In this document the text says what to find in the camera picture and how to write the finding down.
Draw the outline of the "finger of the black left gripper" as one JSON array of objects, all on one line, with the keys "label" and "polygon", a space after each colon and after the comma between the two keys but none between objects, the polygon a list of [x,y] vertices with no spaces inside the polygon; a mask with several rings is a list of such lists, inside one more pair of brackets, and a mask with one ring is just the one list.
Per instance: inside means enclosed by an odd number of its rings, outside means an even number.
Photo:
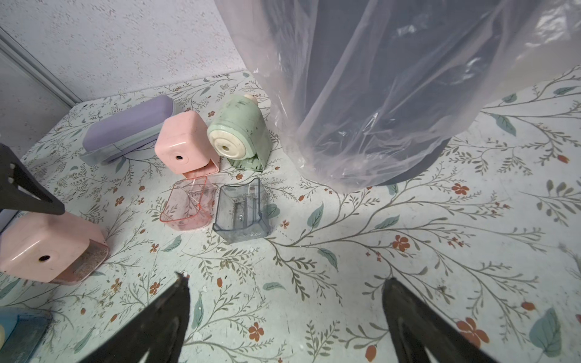
[{"label": "finger of the black left gripper", "polygon": [[1,209],[58,216],[65,213],[64,204],[47,191],[4,144],[1,144]]}]

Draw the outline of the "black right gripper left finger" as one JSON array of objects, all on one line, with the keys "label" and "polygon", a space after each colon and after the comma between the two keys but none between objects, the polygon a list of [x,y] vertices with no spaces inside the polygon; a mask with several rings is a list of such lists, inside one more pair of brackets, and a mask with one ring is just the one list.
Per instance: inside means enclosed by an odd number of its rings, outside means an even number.
[{"label": "black right gripper left finger", "polygon": [[189,280],[176,282],[83,362],[177,362],[189,324]]}]

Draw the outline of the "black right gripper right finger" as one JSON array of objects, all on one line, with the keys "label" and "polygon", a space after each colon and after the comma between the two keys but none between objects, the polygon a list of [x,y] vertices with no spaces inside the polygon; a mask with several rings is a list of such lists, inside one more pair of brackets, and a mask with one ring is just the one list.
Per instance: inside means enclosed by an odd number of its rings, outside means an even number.
[{"label": "black right gripper right finger", "polygon": [[494,362],[395,278],[382,287],[382,307],[399,362]]}]

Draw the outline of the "pink pencil sharpener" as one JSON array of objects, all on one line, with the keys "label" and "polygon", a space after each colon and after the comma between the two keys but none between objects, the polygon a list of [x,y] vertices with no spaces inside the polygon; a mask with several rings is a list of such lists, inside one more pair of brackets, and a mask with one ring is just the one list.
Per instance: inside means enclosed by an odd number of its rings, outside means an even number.
[{"label": "pink pencil sharpener", "polygon": [[220,157],[207,136],[207,125],[193,110],[167,118],[154,147],[166,167],[187,179],[220,171]]},{"label": "pink pencil sharpener", "polygon": [[1,272],[24,280],[74,285],[107,259],[110,249],[100,228],[65,213],[27,213],[1,237]]}]

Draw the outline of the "pink sharpener shavings tray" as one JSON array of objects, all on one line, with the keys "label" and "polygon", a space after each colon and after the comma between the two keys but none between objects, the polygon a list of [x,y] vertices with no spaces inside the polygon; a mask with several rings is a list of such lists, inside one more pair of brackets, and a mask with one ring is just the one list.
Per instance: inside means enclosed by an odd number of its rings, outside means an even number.
[{"label": "pink sharpener shavings tray", "polygon": [[217,191],[207,177],[177,181],[159,220],[177,231],[204,228],[213,222]]}]

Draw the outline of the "blue pencil sharpener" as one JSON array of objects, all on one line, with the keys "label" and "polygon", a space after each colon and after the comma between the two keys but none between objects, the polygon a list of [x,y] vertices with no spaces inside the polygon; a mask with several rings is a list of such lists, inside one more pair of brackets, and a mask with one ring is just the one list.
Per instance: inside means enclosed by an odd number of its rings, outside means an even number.
[{"label": "blue pencil sharpener", "polygon": [[1,308],[1,362],[28,362],[52,322],[51,313]]}]

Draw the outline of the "clear sharpener shavings tray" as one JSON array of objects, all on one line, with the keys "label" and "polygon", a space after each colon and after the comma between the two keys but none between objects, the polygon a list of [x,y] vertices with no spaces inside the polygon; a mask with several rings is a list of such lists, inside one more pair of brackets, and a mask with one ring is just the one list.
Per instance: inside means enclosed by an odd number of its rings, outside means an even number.
[{"label": "clear sharpener shavings tray", "polygon": [[228,244],[267,237],[272,231],[267,207],[260,178],[243,185],[224,185],[219,189],[213,231]]}]

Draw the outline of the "green pencil sharpener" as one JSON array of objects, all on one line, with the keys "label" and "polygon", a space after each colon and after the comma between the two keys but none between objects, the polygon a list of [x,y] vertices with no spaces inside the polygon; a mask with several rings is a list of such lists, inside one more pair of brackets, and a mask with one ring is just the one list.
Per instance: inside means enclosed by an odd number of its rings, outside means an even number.
[{"label": "green pencil sharpener", "polygon": [[262,172],[272,140],[258,101],[252,95],[233,95],[210,124],[207,136],[214,150],[240,170]]}]

